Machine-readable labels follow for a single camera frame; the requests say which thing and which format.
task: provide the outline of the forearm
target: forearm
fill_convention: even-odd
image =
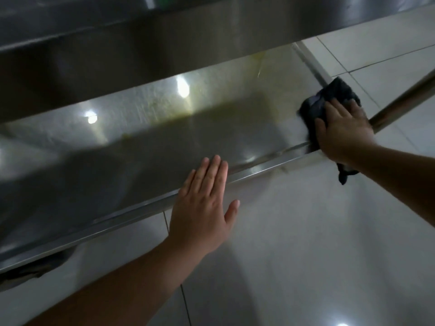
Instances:
[[[202,256],[167,238],[44,312],[29,325],[145,325]]]
[[[435,226],[434,158],[373,145],[351,151],[347,164]]]

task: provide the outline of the floor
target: floor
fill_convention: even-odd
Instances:
[[[435,68],[435,6],[305,41],[369,116]],[[435,156],[435,98],[378,134]],[[228,186],[242,205],[230,240],[207,256],[150,325],[433,325],[435,232],[362,175],[346,186],[321,153]],[[149,251],[171,211],[80,245],[62,267],[0,293],[21,325]]]

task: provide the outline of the finger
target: finger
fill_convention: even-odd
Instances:
[[[225,183],[227,181],[228,175],[228,163],[226,161],[222,161],[217,172],[218,173],[216,174],[215,184],[213,186],[213,189],[211,190],[210,195],[218,197],[220,200],[223,200]]]
[[[205,174],[204,181],[202,181],[201,189],[200,191],[204,193],[205,195],[209,196],[211,193],[211,190],[213,189],[213,184],[215,183],[215,177],[219,170],[220,165],[220,156],[214,156],[210,167],[207,170],[207,173]]]
[[[325,102],[326,120],[328,123],[333,123],[335,120],[340,119],[341,115],[338,110],[332,106],[331,103]]]
[[[350,101],[351,115],[356,119],[367,119],[364,110],[360,107],[355,100]]]
[[[189,173],[187,179],[184,181],[183,186],[181,187],[180,191],[178,191],[178,196],[179,197],[185,197],[190,190],[190,186],[192,184],[193,181],[193,176],[195,175],[195,170],[192,169],[191,172]]]
[[[326,135],[326,125],[325,122],[320,119],[314,119],[314,125],[316,126],[316,137],[319,144],[323,141],[325,135]]]
[[[201,165],[195,173],[195,177],[193,178],[193,182],[191,185],[191,189],[189,193],[197,193],[201,187],[202,181],[204,179],[205,173],[207,172],[208,164],[210,160],[208,158],[204,158],[201,161]]]
[[[228,210],[224,215],[225,222],[228,226],[228,230],[231,231],[231,229],[234,226],[234,223],[236,222],[237,213],[239,211],[240,206],[240,200],[234,200],[230,203],[230,206],[228,206]]]
[[[349,113],[349,111],[346,110],[346,108],[336,98],[333,98],[331,100],[331,104],[332,104],[332,106],[335,107],[335,109],[340,113],[340,115],[343,118],[351,118],[352,117],[351,114]]]

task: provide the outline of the hand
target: hand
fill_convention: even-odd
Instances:
[[[377,145],[373,129],[362,108],[351,100],[349,109],[350,111],[337,99],[333,99],[331,103],[325,103],[328,127],[322,119],[315,120],[320,148],[329,159],[344,165],[351,163],[352,151]]]
[[[191,171],[172,209],[171,240],[205,256],[228,239],[240,201],[231,202],[224,214],[222,200],[227,173],[228,163],[221,162],[219,156],[211,164],[204,158],[198,170]]]

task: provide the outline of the person's right arm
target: person's right arm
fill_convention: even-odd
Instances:
[[[435,226],[435,158],[378,145],[363,110],[351,101],[349,111],[336,99],[325,105],[328,127],[316,119],[322,151],[377,182]]]

